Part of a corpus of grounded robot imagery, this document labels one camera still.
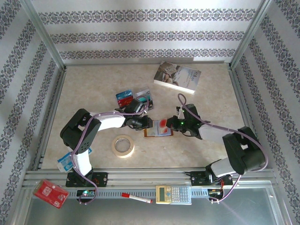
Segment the card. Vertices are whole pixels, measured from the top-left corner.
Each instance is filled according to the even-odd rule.
[[[133,96],[129,96],[127,98],[118,100],[119,107],[122,108],[126,105],[129,105],[132,102],[132,100],[133,100]]]
[[[153,127],[144,129],[144,137],[172,136],[173,131],[166,124],[167,119],[153,121]]]
[[[89,148],[88,151],[89,151],[89,155],[90,155],[92,152],[92,149]],[[71,157],[70,157],[70,152],[67,153],[64,157],[57,160],[57,162],[58,162],[57,167],[62,173],[69,172],[73,168],[73,164],[72,164]]]
[[[132,91],[131,91],[131,89],[128,89],[128,90],[123,91],[123,92],[121,92],[121,93],[119,93],[119,94],[116,94],[117,100],[121,100],[121,99],[127,98],[127,97],[129,97],[129,96],[132,96]]]

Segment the red marker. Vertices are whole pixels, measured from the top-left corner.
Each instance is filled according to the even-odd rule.
[[[142,202],[145,202],[145,203],[153,203],[153,201],[151,199],[140,198],[140,197],[137,197],[137,196],[134,196],[134,195],[130,195],[130,194],[127,194],[127,193],[122,193],[122,197],[136,199],[138,201],[142,201]]]

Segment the tape roll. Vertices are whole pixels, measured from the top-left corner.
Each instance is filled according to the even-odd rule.
[[[130,147],[125,152],[120,152],[116,150],[116,143],[119,139],[127,139],[130,142]],[[132,155],[135,151],[135,145],[131,137],[127,135],[119,135],[112,141],[112,152],[119,158],[127,158]]]

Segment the white book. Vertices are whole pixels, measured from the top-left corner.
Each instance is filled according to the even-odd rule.
[[[154,83],[193,95],[200,74],[199,70],[162,61],[154,76]]]

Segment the wire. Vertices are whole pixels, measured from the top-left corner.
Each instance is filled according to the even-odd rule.
[[[240,177],[241,177],[241,175],[238,176],[238,178],[236,179],[235,183],[233,184],[233,186],[231,187],[231,189],[229,190],[229,192],[225,196],[223,196],[223,198],[217,199],[215,197],[211,197],[210,196],[211,199],[215,200],[215,201],[212,201],[212,202],[213,203],[219,203],[219,202],[223,201],[225,198],[227,198],[230,195],[230,193],[233,191],[233,189],[237,186],[237,184],[238,184],[238,182],[240,180]]]
[[[81,137],[80,137],[80,139],[79,139],[78,144],[76,145],[76,148],[71,152],[70,157],[71,157],[71,161],[72,161],[72,164],[73,164],[73,168],[74,168],[74,170],[76,171],[76,173],[78,173],[82,178],[84,178],[86,181],[88,181],[89,183],[91,183],[91,184],[95,187],[95,194],[94,194],[94,197],[93,197],[91,200],[89,200],[88,202],[85,202],[85,203],[84,203],[85,205],[90,204],[92,201],[94,201],[94,200],[96,199],[97,194],[98,194],[98,187],[97,187],[97,185],[96,185],[93,181],[91,181],[90,179],[86,178],[86,177],[85,177],[85,176],[77,169],[78,165],[75,163],[73,156],[76,154],[76,152],[78,151],[78,149],[79,149],[81,143],[83,142],[83,139],[84,139],[84,136],[85,136],[85,134],[86,134],[86,132],[87,132],[87,129],[88,129],[88,127],[89,127],[91,121],[92,121],[94,118],[97,118],[97,117],[99,117],[100,115],[122,115],[122,116],[124,116],[124,115],[126,115],[126,116],[141,115],[141,111],[144,111],[145,113],[147,113],[148,106],[149,106],[149,100],[148,100],[148,98],[146,98],[146,97],[144,97],[144,96],[139,96],[139,97],[137,97],[137,99],[139,99],[139,98],[145,98],[145,99],[147,100],[146,106],[143,105],[143,106],[145,106],[145,107],[141,108],[141,110],[140,110],[139,112],[135,112],[135,113],[103,112],[103,113],[99,113],[99,114],[96,114],[96,115],[92,116],[92,117],[88,120],[87,124],[85,125],[85,128],[84,128],[84,130],[83,130],[83,132],[82,132],[82,135],[81,135]],[[82,204],[81,197],[82,197],[82,195],[79,197],[79,203],[80,203],[80,204]]]
[[[184,133],[182,133],[185,137],[192,137],[192,135],[185,135]]]
[[[253,139],[252,137],[248,136],[247,134],[244,134],[238,130],[234,130],[234,129],[230,129],[230,128],[226,128],[226,127],[222,127],[222,126],[218,126],[218,125],[213,125],[213,124],[210,124],[210,123],[207,123],[205,120],[202,120],[199,116],[195,115],[192,111],[190,111],[187,106],[186,106],[186,102],[187,102],[187,98],[179,93],[178,94],[178,100],[180,101],[182,107],[187,110],[192,116],[194,116],[196,119],[198,119],[200,122],[212,127],[212,128],[217,128],[217,129],[220,129],[220,130],[225,130],[225,131],[230,131],[230,132],[234,132],[234,133],[237,133],[245,138],[247,138],[248,140],[252,141],[254,144],[256,144],[262,151],[263,155],[264,155],[264,158],[265,158],[265,163],[264,165],[259,168],[259,169],[255,169],[255,170],[252,170],[252,172],[258,172],[258,171],[261,171],[263,169],[265,169],[269,163],[269,158],[268,158],[268,155],[264,149],[264,147],[259,143],[257,142],[255,139]]]
[[[210,126],[212,128],[217,128],[217,129],[220,129],[220,130],[225,130],[225,131],[230,131],[230,132],[237,133],[237,134],[239,134],[239,135],[247,138],[248,140],[252,141],[254,144],[256,144],[261,149],[261,151],[262,151],[262,153],[264,155],[265,163],[264,163],[264,165],[261,168],[254,169],[254,170],[252,170],[252,172],[258,172],[258,171],[261,171],[261,170],[263,170],[263,169],[265,169],[267,167],[268,162],[269,162],[269,158],[268,158],[268,155],[267,155],[265,149],[263,148],[263,146],[259,142],[257,142],[252,137],[250,137],[250,136],[248,136],[248,135],[246,135],[246,134],[244,134],[244,133],[242,133],[242,132],[240,132],[238,130],[234,130],[234,129],[230,129],[230,128],[226,128],[226,127],[222,127],[222,126],[213,125],[213,124],[210,124],[210,123],[206,122],[205,120],[202,120],[199,116],[197,116],[196,114],[194,114],[192,111],[190,111],[187,108],[187,106],[186,106],[187,98],[183,94],[179,93],[177,97],[178,97],[178,100],[180,101],[182,107],[185,110],[187,110],[192,116],[194,116],[196,119],[198,119],[200,122],[202,122],[202,123],[204,123],[204,124],[206,124],[206,125],[208,125],[208,126]],[[233,189],[236,187],[236,185],[238,184],[238,181],[240,180],[240,177],[241,177],[241,175],[238,176],[238,178],[237,178],[236,182],[234,183],[234,185],[231,187],[231,189],[229,190],[229,192],[223,198],[221,198],[219,200],[219,199],[217,199],[215,197],[210,197],[211,199],[215,200],[215,201],[212,201],[212,203],[218,203],[218,202],[223,201],[225,198],[227,198],[230,195],[230,193],[233,191]]]

